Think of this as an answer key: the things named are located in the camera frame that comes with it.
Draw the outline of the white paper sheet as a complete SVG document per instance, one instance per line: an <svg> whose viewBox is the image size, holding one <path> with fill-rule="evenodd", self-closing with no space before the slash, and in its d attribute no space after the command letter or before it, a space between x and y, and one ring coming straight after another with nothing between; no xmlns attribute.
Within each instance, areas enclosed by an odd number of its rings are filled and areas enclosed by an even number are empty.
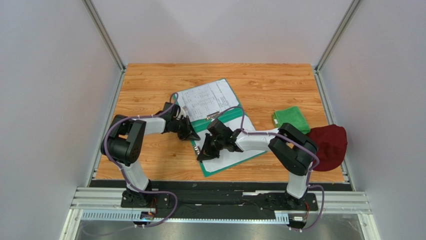
<svg viewBox="0 0 426 240"><path fill-rule="evenodd" d="M240 128L241 120L242 120L242 117L238 117L228 122L225 122L224 124L225 126L231 128L231 130L235 130ZM250 118L247 118L247 116L244 118L243 128L246 131L256 130ZM207 133L209 133L207 129L197 132L197 134L200 136L200 140L193 141L192 146L193 147L197 146L199 150L201 151L201 148L204 145L205 136ZM203 171L204 176L208 177L218 172L221 172L225 169L228 169L235 165L243 163L247 160L260 156L264 153L266 153L266 151L249 150L244 152L229 152L228 150L223 149L219 153L219 158L214 158L211 160L203 160L199 164Z"/></svg>

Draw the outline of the printed paper sheet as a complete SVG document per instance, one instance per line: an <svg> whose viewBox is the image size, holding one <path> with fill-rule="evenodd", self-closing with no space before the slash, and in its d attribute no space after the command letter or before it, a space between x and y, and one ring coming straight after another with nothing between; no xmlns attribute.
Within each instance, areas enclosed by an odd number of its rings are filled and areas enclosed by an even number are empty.
<svg viewBox="0 0 426 240"><path fill-rule="evenodd" d="M240 104L225 78L178 92L177 104L191 122Z"/></svg>

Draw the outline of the green file folder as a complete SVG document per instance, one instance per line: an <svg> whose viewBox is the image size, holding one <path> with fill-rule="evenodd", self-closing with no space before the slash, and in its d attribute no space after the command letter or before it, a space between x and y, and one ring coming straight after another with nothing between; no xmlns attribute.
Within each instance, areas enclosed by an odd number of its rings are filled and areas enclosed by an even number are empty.
<svg viewBox="0 0 426 240"><path fill-rule="evenodd" d="M205 177L265 154L264 150L240 151L234 143L227 146L226 139L232 134L240 129L253 131L255 127L225 78L177 94L174 100L200 137L191 145Z"/></svg>

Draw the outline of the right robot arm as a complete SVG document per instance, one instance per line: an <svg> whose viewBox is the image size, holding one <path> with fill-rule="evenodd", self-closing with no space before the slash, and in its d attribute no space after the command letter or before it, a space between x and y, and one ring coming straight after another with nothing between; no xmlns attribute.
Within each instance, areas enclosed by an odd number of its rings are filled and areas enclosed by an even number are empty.
<svg viewBox="0 0 426 240"><path fill-rule="evenodd" d="M296 209L305 205L311 173L319 163L318 149L312 139L290 123L267 131L242 127L232 130L215 119L207 127L197 160L202 163L218 159L223 150L230 153L271 152L288 171L284 203Z"/></svg>

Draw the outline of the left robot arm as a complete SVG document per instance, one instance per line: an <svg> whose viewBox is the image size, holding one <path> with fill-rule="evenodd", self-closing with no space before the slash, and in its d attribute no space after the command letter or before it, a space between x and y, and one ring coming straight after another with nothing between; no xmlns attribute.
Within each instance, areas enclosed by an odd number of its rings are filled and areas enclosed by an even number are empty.
<svg viewBox="0 0 426 240"><path fill-rule="evenodd" d="M171 102L165 102L163 109L155 115L128 117L117 114L113 118L100 152L119 168L126 181L123 207L134 205L145 208L153 202L151 180L145 175L139 157L146 135L164 133L176 133L181 141L200 139L189 117Z"/></svg>

